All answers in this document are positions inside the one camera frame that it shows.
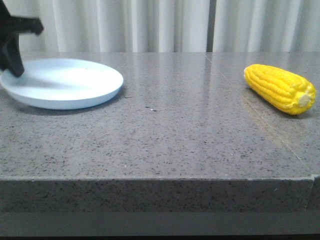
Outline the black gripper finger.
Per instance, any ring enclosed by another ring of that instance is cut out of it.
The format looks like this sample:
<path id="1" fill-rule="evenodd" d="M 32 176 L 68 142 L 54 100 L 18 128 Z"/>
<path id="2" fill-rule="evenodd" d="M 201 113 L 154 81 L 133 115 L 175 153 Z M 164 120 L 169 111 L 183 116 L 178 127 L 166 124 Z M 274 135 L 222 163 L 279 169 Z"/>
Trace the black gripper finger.
<path id="1" fill-rule="evenodd" d="M 0 38 L 0 69 L 9 70 L 15 77 L 20 77 L 24 73 L 18 34 Z"/>
<path id="2" fill-rule="evenodd" d="M 39 18 L 13 16 L 4 2 L 0 3 L 0 39 L 12 34 L 34 33 L 40 35 L 44 30 Z"/>

